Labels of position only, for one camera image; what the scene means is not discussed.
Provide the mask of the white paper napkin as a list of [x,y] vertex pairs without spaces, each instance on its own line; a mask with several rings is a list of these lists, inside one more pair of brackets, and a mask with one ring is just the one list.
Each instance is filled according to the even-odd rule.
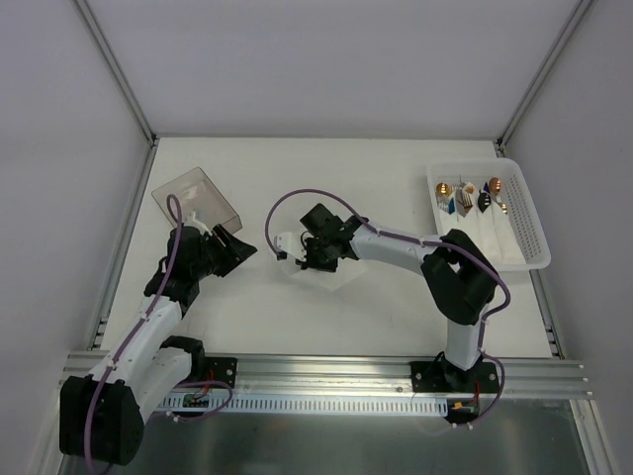
[[314,288],[319,287],[331,292],[352,282],[368,270],[366,264],[349,259],[339,260],[334,272],[314,269],[302,270],[294,260],[279,261],[278,266],[293,282]]

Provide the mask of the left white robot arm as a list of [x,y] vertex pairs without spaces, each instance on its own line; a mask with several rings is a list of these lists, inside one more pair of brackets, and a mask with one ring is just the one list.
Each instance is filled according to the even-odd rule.
[[199,296],[201,281],[229,275],[256,251],[221,225],[171,231],[135,322],[86,375],[70,376],[61,387],[63,454],[122,466],[135,458],[164,397],[179,383],[195,386],[206,377],[203,343],[172,333]]

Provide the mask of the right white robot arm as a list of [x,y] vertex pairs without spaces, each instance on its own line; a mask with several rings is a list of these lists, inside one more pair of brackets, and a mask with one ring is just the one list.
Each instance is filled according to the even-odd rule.
[[482,362],[482,319],[497,287],[498,274],[461,231],[451,231],[438,244],[394,232],[374,233],[352,216],[342,221],[322,204],[301,219],[309,236],[304,269],[333,272],[342,259],[376,261],[424,278],[439,312],[448,320],[447,342],[440,357],[444,383],[454,391],[475,384]]

